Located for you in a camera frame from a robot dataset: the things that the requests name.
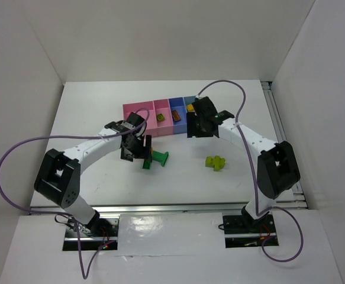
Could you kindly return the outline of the yellow lego brick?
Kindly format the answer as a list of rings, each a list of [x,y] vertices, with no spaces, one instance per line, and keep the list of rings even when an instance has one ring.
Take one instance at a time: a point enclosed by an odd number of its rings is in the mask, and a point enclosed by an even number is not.
[[[192,104],[188,104],[188,105],[186,106],[186,110],[187,110],[187,112],[195,112],[194,107],[193,107]]]

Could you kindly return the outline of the dark green lego brick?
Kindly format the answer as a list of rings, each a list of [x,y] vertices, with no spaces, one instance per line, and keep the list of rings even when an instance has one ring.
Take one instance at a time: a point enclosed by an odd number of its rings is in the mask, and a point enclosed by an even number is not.
[[[142,169],[150,170],[150,168],[151,168],[151,163],[152,163],[152,160],[144,159],[144,160],[143,160]]]

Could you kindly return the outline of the green lego stem piece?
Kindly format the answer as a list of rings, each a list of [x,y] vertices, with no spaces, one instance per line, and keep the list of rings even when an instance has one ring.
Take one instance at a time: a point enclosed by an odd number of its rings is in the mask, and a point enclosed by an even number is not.
[[[166,151],[162,153],[162,152],[153,150],[151,153],[151,157],[152,157],[152,161],[158,162],[161,164],[162,167],[164,167],[168,160],[169,152]]]

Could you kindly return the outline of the brown orange lego brick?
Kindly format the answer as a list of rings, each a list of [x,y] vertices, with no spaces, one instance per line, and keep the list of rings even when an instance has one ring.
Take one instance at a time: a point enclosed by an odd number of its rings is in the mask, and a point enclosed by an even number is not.
[[[181,117],[180,117],[178,111],[175,110],[175,109],[172,110],[172,118],[173,118],[173,121],[174,121],[174,122],[179,122],[179,121],[181,121]]]

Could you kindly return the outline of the lime green lego cluster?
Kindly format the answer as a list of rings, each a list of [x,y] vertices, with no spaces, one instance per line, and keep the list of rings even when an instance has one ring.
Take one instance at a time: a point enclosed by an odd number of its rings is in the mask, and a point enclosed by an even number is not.
[[[224,168],[225,158],[220,157],[220,156],[214,156],[214,157],[208,156],[205,159],[205,166],[213,168],[215,172],[218,172]]]

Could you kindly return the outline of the small lime lego brick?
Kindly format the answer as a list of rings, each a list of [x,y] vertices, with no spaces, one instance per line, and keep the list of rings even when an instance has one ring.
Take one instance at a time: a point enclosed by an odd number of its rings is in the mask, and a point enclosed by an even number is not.
[[[158,122],[162,122],[162,121],[165,120],[165,117],[164,117],[163,114],[157,114],[156,115],[156,119],[157,119]]]

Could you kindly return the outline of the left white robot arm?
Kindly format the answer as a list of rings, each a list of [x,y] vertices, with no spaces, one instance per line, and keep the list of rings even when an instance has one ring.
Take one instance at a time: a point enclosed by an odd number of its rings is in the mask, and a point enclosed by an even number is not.
[[[117,150],[122,160],[143,159],[150,163],[151,136],[145,133],[146,127],[146,119],[132,112],[126,120],[105,125],[93,139],[87,138],[67,150],[47,151],[34,183],[35,191],[70,214],[92,235],[114,233],[114,226],[81,197],[80,177],[88,167]]]

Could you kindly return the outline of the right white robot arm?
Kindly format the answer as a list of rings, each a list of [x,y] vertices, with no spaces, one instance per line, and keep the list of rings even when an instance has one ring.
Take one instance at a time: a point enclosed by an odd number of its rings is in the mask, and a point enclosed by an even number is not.
[[[301,179],[292,145],[264,138],[236,120],[228,111],[218,112],[208,97],[196,98],[194,112],[186,114],[187,137],[217,137],[246,151],[254,196],[241,210],[246,228],[258,226],[276,199]]]

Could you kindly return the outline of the dark blue bin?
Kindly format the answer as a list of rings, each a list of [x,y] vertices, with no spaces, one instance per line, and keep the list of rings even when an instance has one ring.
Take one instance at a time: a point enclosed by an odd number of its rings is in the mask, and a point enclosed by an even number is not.
[[[186,133],[186,105],[182,97],[170,98],[169,105],[173,121],[173,133],[182,134]]]

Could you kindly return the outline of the light blue bin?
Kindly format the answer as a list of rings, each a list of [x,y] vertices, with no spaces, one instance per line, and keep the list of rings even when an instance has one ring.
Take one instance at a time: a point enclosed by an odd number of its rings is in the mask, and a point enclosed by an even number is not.
[[[188,104],[192,104],[196,101],[196,96],[184,96],[183,97],[183,116],[184,118],[186,119],[186,113],[187,113],[187,110],[186,110],[186,106]],[[197,123],[197,120],[198,120],[198,114],[196,113],[196,111],[194,112],[195,115],[196,115],[196,123]]]

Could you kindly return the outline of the aluminium side rail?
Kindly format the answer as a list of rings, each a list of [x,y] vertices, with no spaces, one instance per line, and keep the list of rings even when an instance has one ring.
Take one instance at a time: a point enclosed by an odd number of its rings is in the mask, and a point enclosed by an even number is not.
[[[267,81],[261,81],[260,83],[262,86],[263,93],[265,95],[267,107],[268,107],[269,112],[270,112],[270,116],[272,119],[272,123],[273,123],[273,127],[275,129],[276,136],[278,138],[278,142],[285,141],[285,140],[287,140],[287,138],[286,138],[285,130],[284,130],[282,120],[280,118],[280,114],[279,114],[279,111],[277,108],[277,104],[276,104],[275,98],[273,96],[273,92],[271,90],[271,84],[272,83],[267,82]],[[304,192],[302,190],[300,182],[296,183],[292,187],[292,193],[293,193],[294,200],[296,203],[298,203],[298,202],[305,202],[306,203],[305,195],[304,195]]]

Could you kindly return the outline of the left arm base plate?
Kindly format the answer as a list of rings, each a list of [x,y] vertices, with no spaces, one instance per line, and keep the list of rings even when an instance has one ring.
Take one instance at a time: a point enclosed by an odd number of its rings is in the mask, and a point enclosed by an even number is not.
[[[94,234],[86,227],[79,225],[80,242],[82,251],[96,251],[100,246],[103,246],[103,251],[111,251],[118,249],[118,229],[120,224],[119,216],[109,216],[107,221],[110,224],[110,229],[99,229],[99,233]],[[78,234],[71,219],[66,221],[57,221],[65,225],[65,236],[63,240],[63,251],[78,251]]]

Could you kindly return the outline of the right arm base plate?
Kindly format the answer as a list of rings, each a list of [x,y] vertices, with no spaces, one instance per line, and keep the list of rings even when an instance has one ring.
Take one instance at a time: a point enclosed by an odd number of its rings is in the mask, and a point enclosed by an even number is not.
[[[265,240],[265,246],[279,245],[272,214],[253,227],[247,227],[241,215],[224,215],[218,229],[224,232],[227,249],[261,247]]]

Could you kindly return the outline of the aluminium front rail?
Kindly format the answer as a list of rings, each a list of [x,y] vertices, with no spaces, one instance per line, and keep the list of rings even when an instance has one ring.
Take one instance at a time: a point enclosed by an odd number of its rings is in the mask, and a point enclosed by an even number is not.
[[[305,201],[278,202],[277,206],[285,209],[308,209]],[[241,210],[244,204],[237,203],[214,203],[214,204],[177,204],[177,205],[116,205],[116,206],[94,206],[98,212],[111,213],[152,213],[152,212],[206,212],[206,211],[236,211]],[[55,206],[32,207],[33,210],[41,212],[56,212],[60,208]]]

